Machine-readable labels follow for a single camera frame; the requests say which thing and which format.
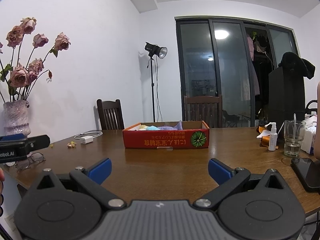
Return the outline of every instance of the blue gripper pad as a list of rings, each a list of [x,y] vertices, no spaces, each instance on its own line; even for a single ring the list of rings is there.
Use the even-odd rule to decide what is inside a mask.
[[[208,163],[208,172],[211,178],[219,185],[232,178],[232,169],[217,159],[211,159]]]
[[[13,140],[21,140],[24,139],[25,136],[23,133],[17,133],[13,135],[7,135],[0,137],[0,141],[13,141]]]
[[[101,185],[102,182],[104,182],[104,180],[109,177],[109,175],[111,174],[111,170],[111,160],[109,158],[105,158],[87,169],[87,176],[94,182]]]

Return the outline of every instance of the smartphone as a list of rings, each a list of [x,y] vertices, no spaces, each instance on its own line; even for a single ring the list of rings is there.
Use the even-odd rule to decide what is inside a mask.
[[[320,168],[309,158],[293,158],[291,167],[307,192],[320,189]]]

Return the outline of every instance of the spray bottle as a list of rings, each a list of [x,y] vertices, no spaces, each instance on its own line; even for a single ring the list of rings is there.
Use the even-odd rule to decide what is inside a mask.
[[[277,127],[275,122],[270,122],[265,127],[268,127],[268,125],[272,124],[271,127],[271,133],[270,133],[270,139],[269,139],[269,151],[275,151],[276,145],[277,145]]]

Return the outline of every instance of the dried rose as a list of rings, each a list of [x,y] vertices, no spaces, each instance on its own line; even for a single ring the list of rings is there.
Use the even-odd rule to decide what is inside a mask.
[[[44,34],[37,34],[36,36],[33,37],[33,43],[32,45],[36,48],[38,47],[43,47],[45,44],[48,43],[48,38],[44,36]]]
[[[10,73],[10,86],[13,88],[25,87],[29,78],[28,71],[20,63]]]
[[[37,20],[34,17],[23,18],[21,22],[20,26],[23,29],[23,34],[31,34],[35,30]]]
[[[50,70],[49,70],[49,73],[48,73],[48,77],[49,78],[47,78],[47,81],[49,83],[49,82],[51,82],[51,79],[52,79],[52,72]]]
[[[33,81],[37,79],[38,75],[34,71],[29,71],[28,72],[28,80],[27,80],[27,85],[31,85]]]
[[[23,31],[21,26],[13,27],[12,31],[7,34],[6,40],[8,41],[8,46],[14,48],[20,45],[23,38]]]
[[[34,71],[37,75],[43,70],[43,62],[42,59],[35,59],[28,66],[28,71]]]
[[[55,40],[54,50],[68,49],[69,44],[71,44],[69,38],[64,33],[60,33]]]

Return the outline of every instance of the light stand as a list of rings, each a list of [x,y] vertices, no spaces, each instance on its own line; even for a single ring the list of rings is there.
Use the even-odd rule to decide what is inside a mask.
[[[155,96],[154,96],[154,89],[153,89],[155,84],[153,82],[153,69],[152,69],[152,61],[154,59],[152,57],[153,55],[157,55],[160,59],[162,59],[165,57],[165,55],[167,55],[168,49],[166,47],[159,47],[158,45],[153,45],[148,42],[146,42],[146,46],[144,49],[149,52],[149,57],[151,62],[152,113],[153,113],[153,122],[156,122]]]

